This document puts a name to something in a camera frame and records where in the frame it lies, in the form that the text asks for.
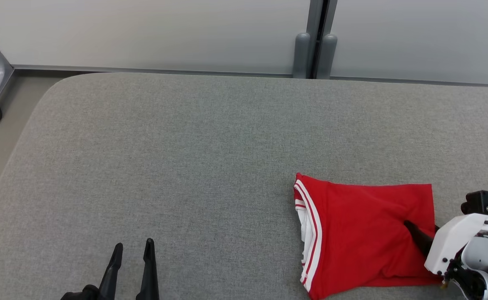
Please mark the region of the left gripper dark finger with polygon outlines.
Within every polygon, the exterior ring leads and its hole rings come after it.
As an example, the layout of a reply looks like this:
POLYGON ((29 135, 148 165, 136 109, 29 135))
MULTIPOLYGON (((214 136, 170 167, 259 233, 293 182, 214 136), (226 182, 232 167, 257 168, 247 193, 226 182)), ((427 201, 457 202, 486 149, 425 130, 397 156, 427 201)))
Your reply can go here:
POLYGON ((114 300, 116 296, 118 271, 122 266, 123 244, 117 243, 109 264, 99 285, 98 300, 114 300))
POLYGON ((148 238, 145 244, 144 271, 140 292, 136 295, 136 300, 160 300, 158 286, 158 272, 154 241, 148 238))

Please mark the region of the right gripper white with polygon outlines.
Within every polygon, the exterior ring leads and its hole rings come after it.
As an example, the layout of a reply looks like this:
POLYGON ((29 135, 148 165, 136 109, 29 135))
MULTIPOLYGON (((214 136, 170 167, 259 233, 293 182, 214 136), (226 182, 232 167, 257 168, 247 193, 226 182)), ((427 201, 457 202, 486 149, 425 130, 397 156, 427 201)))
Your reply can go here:
POLYGON ((420 250, 425 260, 425 268, 433 274, 443 274, 455 255, 482 230, 488 231, 488 215, 471 213, 457 216, 444 224, 435 237, 425 234, 409 220, 403 222, 409 230, 412 241, 420 250))

